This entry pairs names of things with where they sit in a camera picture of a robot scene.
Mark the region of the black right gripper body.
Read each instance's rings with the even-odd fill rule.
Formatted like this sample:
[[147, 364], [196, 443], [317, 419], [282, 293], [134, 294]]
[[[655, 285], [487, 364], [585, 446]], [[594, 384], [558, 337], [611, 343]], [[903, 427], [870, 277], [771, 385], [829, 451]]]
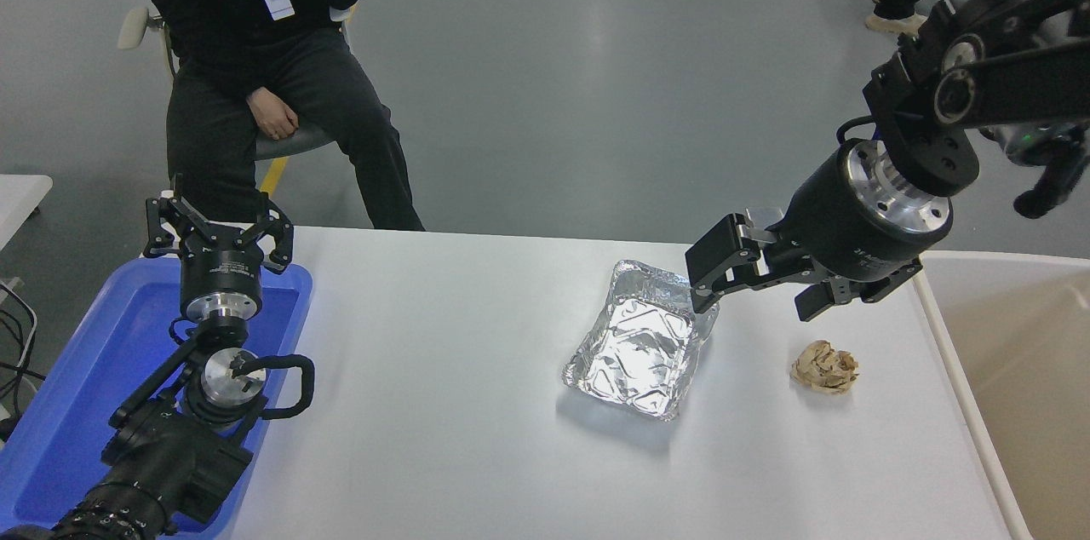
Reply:
[[860, 197], [850, 166], [877, 160], [877, 145], [841, 145], [795, 191], [778, 231], [822, 267], [851, 280], [879, 280], [924, 250], [910, 233], [880, 217]]

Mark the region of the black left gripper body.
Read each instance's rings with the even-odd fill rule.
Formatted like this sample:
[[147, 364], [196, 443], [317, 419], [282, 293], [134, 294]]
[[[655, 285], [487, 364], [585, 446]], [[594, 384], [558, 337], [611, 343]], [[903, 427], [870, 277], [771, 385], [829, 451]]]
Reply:
[[180, 238], [181, 301], [194, 302], [214, 293], [238, 293], [261, 300], [261, 245], [237, 245], [241, 230], [213, 226], [205, 236], [187, 229]]

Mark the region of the seated person's hand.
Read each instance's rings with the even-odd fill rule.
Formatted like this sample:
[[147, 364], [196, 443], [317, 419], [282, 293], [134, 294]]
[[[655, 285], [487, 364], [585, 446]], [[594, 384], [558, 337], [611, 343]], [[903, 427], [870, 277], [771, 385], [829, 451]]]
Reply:
[[299, 117], [287, 101], [275, 95], [271, 89], [254, 89], [245, 98], [250, 113], [262, 134], [272, 141], [281, 141], [295, 135], [299, 129]]

